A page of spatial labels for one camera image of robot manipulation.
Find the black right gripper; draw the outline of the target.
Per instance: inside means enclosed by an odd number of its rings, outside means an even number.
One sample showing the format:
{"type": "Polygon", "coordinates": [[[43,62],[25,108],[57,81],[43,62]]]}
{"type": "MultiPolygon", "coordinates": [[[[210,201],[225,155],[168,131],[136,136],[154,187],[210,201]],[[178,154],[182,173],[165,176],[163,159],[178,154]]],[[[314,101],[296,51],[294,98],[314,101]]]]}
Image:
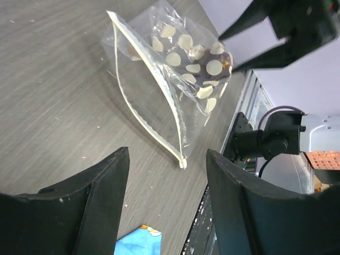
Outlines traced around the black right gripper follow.
{"type": "Polygon", "coordinates": [[[233,72],[284,68],[296,60],[296,44],[316,49],[339,37],[339,1],[253,0],[218,39],[239,34],[266,17],[276,38],[285,42],[234,67],[233,72]]]}

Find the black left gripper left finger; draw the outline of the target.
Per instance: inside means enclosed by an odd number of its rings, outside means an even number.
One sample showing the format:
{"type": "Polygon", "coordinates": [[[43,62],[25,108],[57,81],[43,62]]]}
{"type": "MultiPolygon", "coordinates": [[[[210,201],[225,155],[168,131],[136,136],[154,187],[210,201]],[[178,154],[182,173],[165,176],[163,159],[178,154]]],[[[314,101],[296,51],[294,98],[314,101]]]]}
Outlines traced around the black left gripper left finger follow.
{"type": "Polygon", "coordinates": [[[129,169],[122,147],[36,194],[1,194],[1,254],[113,254],[129,169]]]}

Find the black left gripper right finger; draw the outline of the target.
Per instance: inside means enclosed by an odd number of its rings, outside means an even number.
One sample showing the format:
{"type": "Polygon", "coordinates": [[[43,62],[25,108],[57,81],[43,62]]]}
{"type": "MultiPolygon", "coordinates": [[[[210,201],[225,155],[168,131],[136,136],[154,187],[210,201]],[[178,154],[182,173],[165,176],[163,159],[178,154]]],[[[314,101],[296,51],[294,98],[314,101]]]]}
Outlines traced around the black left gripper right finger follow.
{"type": "Polygon", "coordinates": [[[339,186],[299,194],[208,150],[206,169],[220,254],[339,254],[339,186]]]}

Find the dark red fake fruit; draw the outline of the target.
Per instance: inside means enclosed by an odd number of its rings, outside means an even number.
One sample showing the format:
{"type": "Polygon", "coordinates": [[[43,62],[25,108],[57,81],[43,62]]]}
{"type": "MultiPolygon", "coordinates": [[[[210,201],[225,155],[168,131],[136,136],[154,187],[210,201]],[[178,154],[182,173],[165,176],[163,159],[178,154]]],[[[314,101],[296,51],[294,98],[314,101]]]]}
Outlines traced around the dark red fake fruit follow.
{"type": "Polygon", "coordinates": [[[232,75],[233,57],[229,52],[212,54],[206,50],[200,59],[185,66],[182,77],[189,83],[200,87],[208,84],[217,86],[221,81],[228,80],[232,75]]]}

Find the clear polka dot zip bag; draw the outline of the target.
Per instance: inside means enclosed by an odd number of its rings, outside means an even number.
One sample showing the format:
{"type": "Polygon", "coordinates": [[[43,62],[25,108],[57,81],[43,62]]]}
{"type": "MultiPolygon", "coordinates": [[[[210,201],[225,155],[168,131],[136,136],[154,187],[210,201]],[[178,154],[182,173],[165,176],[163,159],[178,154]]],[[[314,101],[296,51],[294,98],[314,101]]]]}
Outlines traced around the clear polka dot zip bag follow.
{"type": "Polygon", "coordinates": [[[206,50],[229,51],[207,28],[179,15],[167,1],[157,1],[131,21],[114,11],[108,16],[112,23],[102,44],[127,107],[180,168],[186,168],[230,78],[215,87],[200,87],[182,74],[206,50]]]}

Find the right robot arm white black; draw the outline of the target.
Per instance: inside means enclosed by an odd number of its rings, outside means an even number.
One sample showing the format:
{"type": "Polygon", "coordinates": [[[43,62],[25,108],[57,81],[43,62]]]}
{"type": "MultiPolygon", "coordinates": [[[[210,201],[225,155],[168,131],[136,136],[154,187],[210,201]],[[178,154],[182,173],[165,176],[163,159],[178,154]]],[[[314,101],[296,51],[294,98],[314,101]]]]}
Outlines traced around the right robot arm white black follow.
{"type": "MultiPolygon", "coordinates": [[[[218,39],[228,39],[265,18],[285,42],[238,65],[235,72],[282,69],[339,37],[339,1],[253,1],[218,39]]],[[[254,131],[244,131],[244,121],[244,114],[238,113],[223,153],[233,163],[339,151],[339,117],[280,106],[269,110],[254,131]]]]}

